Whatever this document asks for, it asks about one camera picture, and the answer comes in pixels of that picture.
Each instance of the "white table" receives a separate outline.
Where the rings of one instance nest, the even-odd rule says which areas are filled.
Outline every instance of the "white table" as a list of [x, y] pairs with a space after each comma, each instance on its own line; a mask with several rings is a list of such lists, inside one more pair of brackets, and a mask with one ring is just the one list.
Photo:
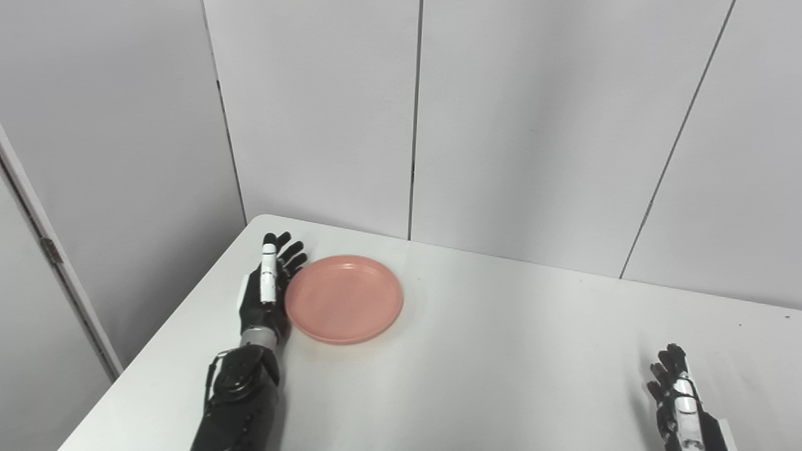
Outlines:
[[802, 449], [802, 311], [264, 215], [61, 451], [188, 449], [207, 365], [238, 344], [242, 276], [264, 234], [284, 230], [312, 259], [379, 260], [405, 299], [396, 323], [366, 343], [293, 332], [282, 359], [286, 418], [271, 449], [659, 451], [645, 382], [672, 341], [741, 451]]

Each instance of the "white door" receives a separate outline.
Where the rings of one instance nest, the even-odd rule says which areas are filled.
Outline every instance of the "white door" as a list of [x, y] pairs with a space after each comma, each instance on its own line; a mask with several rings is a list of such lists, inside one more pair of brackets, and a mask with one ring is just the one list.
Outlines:
[[111, 384], [0, 170], [0, 449], [57, 449]]

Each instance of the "door hinge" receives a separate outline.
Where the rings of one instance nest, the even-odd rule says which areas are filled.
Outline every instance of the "door hinge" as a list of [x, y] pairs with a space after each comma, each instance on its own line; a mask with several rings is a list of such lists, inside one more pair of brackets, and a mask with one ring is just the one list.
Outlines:
[[39, 239], [39, 244], [42, 246], [42, 252], [45, 253], [45, 257], [47, 257], [47, 261], [49, 261], [51, 265], [60, 265], [64, 263], [64, 261], [61, 259], [61, 254], [59, 254], [59, 250], [55, 247], [53, 240], [41, 237]]

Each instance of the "robotic arm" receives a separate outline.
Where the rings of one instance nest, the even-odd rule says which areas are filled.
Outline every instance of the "robotic arm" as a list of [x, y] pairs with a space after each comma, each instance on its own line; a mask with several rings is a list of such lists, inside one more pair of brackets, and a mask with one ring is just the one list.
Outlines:
[[666, 451], [737, 451], [726, 421], [702, 408], [685, 351], [671, 343], [658, 360], [650, 367], [657, 381], [646, 387], [657, 401], [657, 426]]
[[274, 352], [290, 332], [284, 293], [306, 262], [301, 242], [278, 256], [288, 242], [288, 232], [265, 235], [261, 262], [248, 277], [240, 306], [240, 346], [221, 352], [209, 365], [204, 415], [191, 451], [265, 448], [278, 403], [280, 374]]

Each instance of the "pink plate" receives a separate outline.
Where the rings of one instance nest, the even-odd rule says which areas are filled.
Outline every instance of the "pink plate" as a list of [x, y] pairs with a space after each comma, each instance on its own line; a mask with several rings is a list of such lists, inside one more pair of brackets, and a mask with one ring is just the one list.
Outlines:
[[384, 332], [401, 312], [403, 291], [383, 264], [358, 255], [317, 260], [295, 275], [287, 315], [308, 336], [352, 344]]

